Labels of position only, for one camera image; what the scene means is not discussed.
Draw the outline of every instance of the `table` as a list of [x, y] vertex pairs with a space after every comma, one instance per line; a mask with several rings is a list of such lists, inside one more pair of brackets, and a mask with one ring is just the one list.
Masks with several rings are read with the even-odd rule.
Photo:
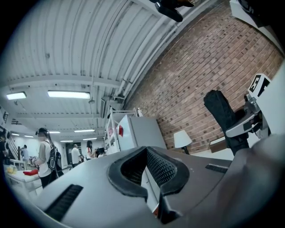
[[5, 172], [5, 175], [12, 190], [24, 195], [29, 200], [32, 200], [29, 193], [33, 192], [32, 194], [37, 196], [36, 189], [41, 187], [41, 182], [37, 181], [40, 179], [38, 174], [27, 176], [23, 173], [23, 171], [17, 171], [16, 174]]
[[14, 166], [15, 166], [16, 163], [18, 163], [19, 164], [19, 169], [21, 169], [21, 164], [24, 164], [24, 170], [27, 170], [26, 162], [23, 162], [23, 161], [20, 161], [20, 160], [15, 160], [15, 159], [10, 159], [10, 162], [12, 162]]

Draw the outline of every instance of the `woman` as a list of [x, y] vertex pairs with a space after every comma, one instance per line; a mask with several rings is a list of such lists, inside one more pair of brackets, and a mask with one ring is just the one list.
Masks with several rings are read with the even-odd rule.
[[92, 142], [89, 140], [87, 141], [87, 148], [85, 150], [85, 158], [88, 161], [88, 160], [93, 159], [94, 156], [95, 156], [95, 152], [92, 153]]
[[48, 166], [50, 151], [54, 147], [54, 144], [50, 138], [49, 131], [44, 127], [38, 130], [38, 139], [40, 141], [39, 159], [34, 163], [40, 166], [39, 177], [41, 185], [44, 188], [56, 179], [56, 172], [52, 172]]

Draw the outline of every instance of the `mesh vent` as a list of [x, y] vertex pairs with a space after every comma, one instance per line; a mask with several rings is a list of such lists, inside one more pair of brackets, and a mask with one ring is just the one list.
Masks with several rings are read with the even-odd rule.
[[174, 165], [152, 151], [147, 152], [147, 168], [159, 187], [172, 179], [176, 174]]
[[176, 174], [176, 167], [152, 151], [144, 150], [123, 163], [122, 174], [131, 182], [141, 185], [145, 167], [160, 187]]
[[147, 156], [145, 152], [139, 153], [123, 163], [122, 174], [131, 182], [141, 185], [143, 171], [146, 167]]

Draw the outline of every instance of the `backpack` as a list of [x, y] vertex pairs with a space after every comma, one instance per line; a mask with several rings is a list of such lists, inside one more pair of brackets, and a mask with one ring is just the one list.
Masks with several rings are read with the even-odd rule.
[[51, 150], [50, 150], [50, 157], [49, 157], [49, 160], [47, 162], [49, 168], [54, 171], [61, 171], [62, 170], [62, 167], [61, 167], [61, 154], [58, 152], [57, 148], [56, 147], [53, 147], [48, 141], [45, 141], [47, 142], [50, 147], [51, 147]]

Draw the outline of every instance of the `white ceiling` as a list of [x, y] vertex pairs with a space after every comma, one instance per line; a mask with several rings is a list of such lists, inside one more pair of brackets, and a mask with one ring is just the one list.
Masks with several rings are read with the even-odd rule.
[[[95, 128], [94, 135], [103, 135], [101, 98], [112, 100], [126, 71], [132, 75], [152, 42], [171, 29], [165, 18], [129, 69], [161, 18], [148, 0], [39, 2], [19, 24], [2, 56], [0, 105], [31, 130], [45, 126], [62, 132], [62, 138], [78, 138], [73, 130]], [[48, 90], [87, 91], [95, 103], [50, 98]], [[6, 99], [6, 94], [19, 91], [27, 98], [16, 104]]]

